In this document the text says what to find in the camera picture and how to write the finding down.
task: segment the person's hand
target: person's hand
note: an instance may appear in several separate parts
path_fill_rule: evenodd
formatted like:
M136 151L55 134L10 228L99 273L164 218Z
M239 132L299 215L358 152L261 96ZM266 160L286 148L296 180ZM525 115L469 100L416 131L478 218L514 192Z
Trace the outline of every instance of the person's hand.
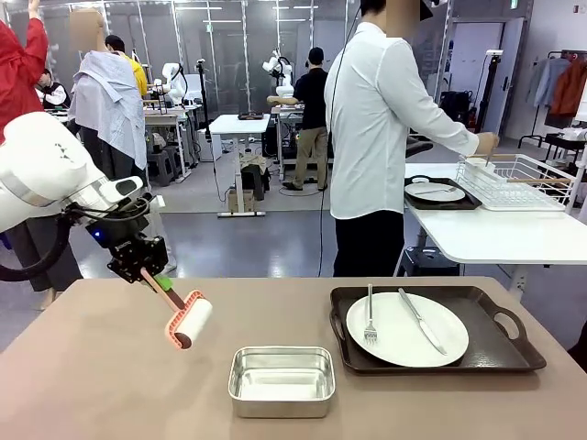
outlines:
M28 0L28 18L39 18L40 0Z
M492 154L493 149L499 144L499 136L494 133L480 133L477 138L479 138L479 147L477 147L475 154L488 156Z

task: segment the knife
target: knife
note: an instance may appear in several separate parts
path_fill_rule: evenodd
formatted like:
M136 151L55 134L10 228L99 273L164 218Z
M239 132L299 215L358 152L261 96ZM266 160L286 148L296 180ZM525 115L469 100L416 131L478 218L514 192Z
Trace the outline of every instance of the knife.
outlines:
M404 303L407 304L410 311L414 315L415 319L418 321L418 325L420 325L420 330L422 330L422 333L424 334L426 339L428 339L428 341L430 341L430 344L432 344L434 346L434 348L436 350L438 350L438 353L446 356L448 354L447 350L445 350L445 348L442 346L442 344L440 344L440 341L438 341L438 338L436 337L436 335L434 334L432 329L428 326L428 324L426 324L426 321L424 321L424 318L420 315L420 313L414 307L414 305L410 301L410 298L405 294L404 289L400 288L399 292L400 292L400 296L402 297L402 300L404 300Z

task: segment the person in yellow shirt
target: person in yellow shirt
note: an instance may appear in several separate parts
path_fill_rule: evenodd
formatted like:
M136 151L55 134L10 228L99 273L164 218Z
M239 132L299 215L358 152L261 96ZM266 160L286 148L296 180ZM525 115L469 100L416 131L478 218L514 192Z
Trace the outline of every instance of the person in yellow shirt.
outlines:
M110 50L111 53L117 53L121 57L124 57L128 60L132 66L132 71L135 74L135 79L137 80L138 92L141 96L147 94L147 75L145 75L145 71L143 71L143 68L140 64L127 56L125 53L125 42L122 40L122 38L118 35L109 35L106 37L104 43L106 48Z

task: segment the metal container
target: metal container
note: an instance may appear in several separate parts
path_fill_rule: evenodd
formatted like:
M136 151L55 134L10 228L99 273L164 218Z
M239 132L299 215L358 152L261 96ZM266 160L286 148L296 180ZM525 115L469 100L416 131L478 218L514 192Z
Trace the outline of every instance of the metal container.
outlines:
M239 417L325 417L335 388L332 357L317 346L241 348L228 379Z

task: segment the person in black shirt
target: person in black shirt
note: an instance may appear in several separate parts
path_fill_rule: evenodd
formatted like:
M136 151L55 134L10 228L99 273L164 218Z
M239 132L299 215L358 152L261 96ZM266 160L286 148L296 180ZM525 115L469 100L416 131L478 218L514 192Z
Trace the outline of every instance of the person in black shirt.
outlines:
M70 108L70 104L72 103L70 96L65 91L65 87L53 81L49 70L45 69L43 74L40 75L37 85L39 86L37 95L45 110L50 110L55 107Z
M267 102L270 105L305 104L302 131L297 145L297 159L295 163L295 178L287 181L283 187L291 191L302 191L305 179L305 169L308 158L314 148L314 156L318 167L318 190L327 188L327 105L324 102L324 87L328 74L322 69L324 51L312 48L308 55L309 72L302 76L295 84L293 98L270 96Z

